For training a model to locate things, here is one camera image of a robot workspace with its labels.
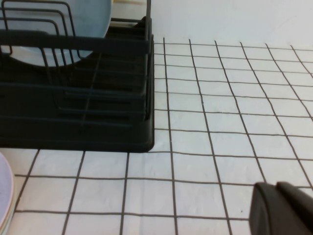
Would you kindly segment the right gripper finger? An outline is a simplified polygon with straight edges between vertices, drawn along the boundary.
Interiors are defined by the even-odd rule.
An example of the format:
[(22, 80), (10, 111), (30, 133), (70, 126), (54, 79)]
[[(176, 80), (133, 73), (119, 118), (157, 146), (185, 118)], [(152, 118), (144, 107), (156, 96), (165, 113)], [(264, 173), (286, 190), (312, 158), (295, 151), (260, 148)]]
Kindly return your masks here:
[(252, 235), (311, 235), (313, 198), (287, 182), (256, 183), (249, 226)]

